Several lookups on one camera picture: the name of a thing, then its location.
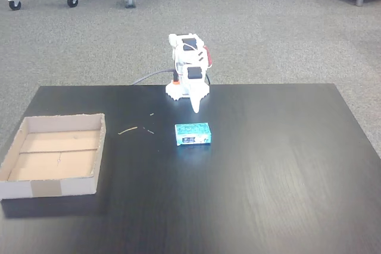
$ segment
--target cable on floor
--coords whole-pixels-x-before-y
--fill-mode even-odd
[[[131,85],[134,86],[136,85],[137,83],[140,83],[141,81],[144,81],[145,79],[148,79],[149,77],[152,77],[156,74],[161,74],[161,73],[176,73],[176,69],[174,68],[169,68],[167,70],[161,70],[161,71],[154,71],[153,73],[151,74],[147,74],[146,76],[140,78],[139,80],[135,80]],[[208,84],[210,85],[210,79],[209,79],[209,76],[207,74],[205,74],[206,77],[207,77],[207,80],[208,80]]]

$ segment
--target caster wheel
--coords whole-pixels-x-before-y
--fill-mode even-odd
[[[67,0],[67,5],[69,5],[70,8],[76,7],[78,5],[78,0],[76,3],[74,3],[73,0]]]
[[[124,0],[126,8],[136,8],[136,0]]]
[[[17,6],[14,5],[14,1],[10,1],[9,4],[10,4],[10,8],[12,10],[20,10],[21,9],[21,2],[20,1],[18,2]]]

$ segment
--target tape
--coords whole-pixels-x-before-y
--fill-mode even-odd
[[[33,197],[62,196],[61,182],[59,180],[31,181]]]

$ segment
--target twig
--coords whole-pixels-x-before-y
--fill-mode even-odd
[[[137,127],[132,127],[132,128],[126,129],[125,131],[122,131],[122,132],[120,132],[118,134],[122,135],[124,132],[130,131],[130,130],[134,130],[134,129],[137,129]]]

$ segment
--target red wire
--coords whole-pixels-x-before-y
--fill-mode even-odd
[[[207,50],[207,54],[208,54],[208,68],[210,68],[212,66],[212,57],[209,53],[209,49],[208,47],[204,46],[204,49]]]

